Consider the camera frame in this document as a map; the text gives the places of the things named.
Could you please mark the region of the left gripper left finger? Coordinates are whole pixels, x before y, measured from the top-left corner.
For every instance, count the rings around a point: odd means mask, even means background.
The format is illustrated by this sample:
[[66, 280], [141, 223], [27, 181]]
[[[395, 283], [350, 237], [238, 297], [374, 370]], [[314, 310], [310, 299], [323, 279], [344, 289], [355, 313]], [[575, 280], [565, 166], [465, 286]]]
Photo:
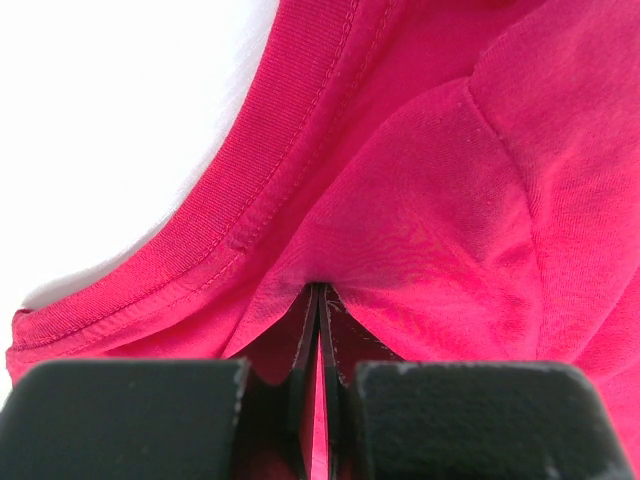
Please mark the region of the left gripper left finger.
[[5, 479], [306, 479], [319, 289], [228, 360], [63, 360], [1, 412]]

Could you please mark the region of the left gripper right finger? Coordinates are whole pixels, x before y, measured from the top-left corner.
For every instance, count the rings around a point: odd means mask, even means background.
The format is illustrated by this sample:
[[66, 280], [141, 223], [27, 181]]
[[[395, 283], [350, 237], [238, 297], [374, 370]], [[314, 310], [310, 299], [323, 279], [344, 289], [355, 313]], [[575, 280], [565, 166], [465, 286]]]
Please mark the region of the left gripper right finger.
[[630, 479], [594, 386], [555, 362], [409, 362], [319, 288], [333, 479]]

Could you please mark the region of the magenta t shirt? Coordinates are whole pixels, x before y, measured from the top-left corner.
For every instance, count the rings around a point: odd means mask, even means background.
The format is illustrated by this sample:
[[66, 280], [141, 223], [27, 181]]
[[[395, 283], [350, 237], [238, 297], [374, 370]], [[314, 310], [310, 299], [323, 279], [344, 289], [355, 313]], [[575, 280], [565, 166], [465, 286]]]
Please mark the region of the magenta t shirt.
[[9, 375], [228, 357], [310, 282], [409, 360], [581, 368], [637, 465], [638, 3], [282, 2], [187, 198], [18, 311]]

